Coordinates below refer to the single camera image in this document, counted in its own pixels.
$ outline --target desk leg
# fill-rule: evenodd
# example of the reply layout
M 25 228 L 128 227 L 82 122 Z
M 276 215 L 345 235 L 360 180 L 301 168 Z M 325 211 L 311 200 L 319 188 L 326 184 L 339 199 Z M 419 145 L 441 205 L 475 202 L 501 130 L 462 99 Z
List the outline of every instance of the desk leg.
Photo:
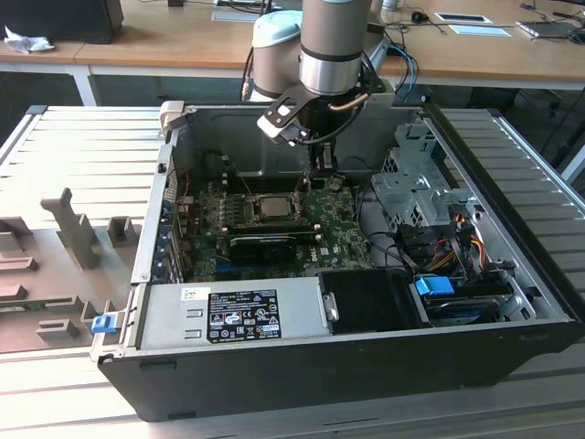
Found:
M 567 183 L 572 184 L 583 169 L 585 169 L 585 145 L 581 147 L 560 176 L 567 180 Z
M 101 105 L 100 95 L 88 66 L 69 66 L 69 75 L 73 77 L 77 84 L 77 90 L 80 93 L 83 105 L 86 107 Z

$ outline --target table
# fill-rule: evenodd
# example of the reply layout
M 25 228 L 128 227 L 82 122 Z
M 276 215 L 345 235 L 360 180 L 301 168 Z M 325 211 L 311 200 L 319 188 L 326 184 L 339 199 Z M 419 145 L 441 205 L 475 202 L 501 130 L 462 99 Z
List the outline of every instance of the table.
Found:
M 410 0 L 434 22 L 434 12 L 488 16 L 495 25 L 517 20 L 539 20 L 520 9 L 516 0 Z M 538 0 L 548 13 L 575 13 L 579 8 Z M 185 4 L 168 8 L 166 2 L 122 0 L 122 35 L 110 45 L 57 42 L 57 50 L 28 56 L 0 48 L 0 70 L 67 73 L 73 76 L 85 105 L 99 104 L 92 75 L 238 78 L 251 41 L 250 23 L 211 21 L 213 5 Z M 411 10 L 383 14 L 388 21 L 410 20 Z M 507 28 L 512 37 L 456 35 L 442 27 L 410 27 L 405 39 L 409 53 L 420 64 L 418 83 L 506 88 L 580 90 L 585 85 L 585 48 L 568 41 L 531 41 L 519 28 Z M 399 41 L 399 33 L 390 31 Z M 396 81 L 405 72 L 404 61 L 388 57 L 383 76 Z

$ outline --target warning label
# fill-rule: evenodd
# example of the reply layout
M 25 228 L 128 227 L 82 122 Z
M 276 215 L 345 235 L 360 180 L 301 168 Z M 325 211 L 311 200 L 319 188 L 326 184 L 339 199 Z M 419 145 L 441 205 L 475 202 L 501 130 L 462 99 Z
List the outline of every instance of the warning label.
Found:
M 208 299 L 211 343 L 282 337 L 276 290 L 212 293 Z

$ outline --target computer case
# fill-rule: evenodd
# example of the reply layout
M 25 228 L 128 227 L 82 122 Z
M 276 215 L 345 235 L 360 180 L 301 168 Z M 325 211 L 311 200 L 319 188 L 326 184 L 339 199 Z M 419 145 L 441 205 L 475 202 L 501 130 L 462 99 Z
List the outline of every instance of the computer case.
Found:
M 122 21 L 120 0 L 0 0 L 0 34 L 109 44 Z

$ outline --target sticker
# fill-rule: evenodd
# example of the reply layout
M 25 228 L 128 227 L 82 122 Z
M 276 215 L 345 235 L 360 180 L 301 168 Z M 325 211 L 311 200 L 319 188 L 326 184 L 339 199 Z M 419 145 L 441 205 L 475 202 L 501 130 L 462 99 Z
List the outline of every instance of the sticker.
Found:
M 209 293 L 211 293 L 211 288 L 208 286 L 183 288 L 181 290 L 181 300 L 206 300 Z
M 23 306 L 5 306 L 4 308 L 0 308 L 0 313 L 22 313 L 26 310 Z
M 211 343 L 282 337 L 276 290 L 233 293 L 207 291 L 206 298 L 208 298 L 207 340 Z

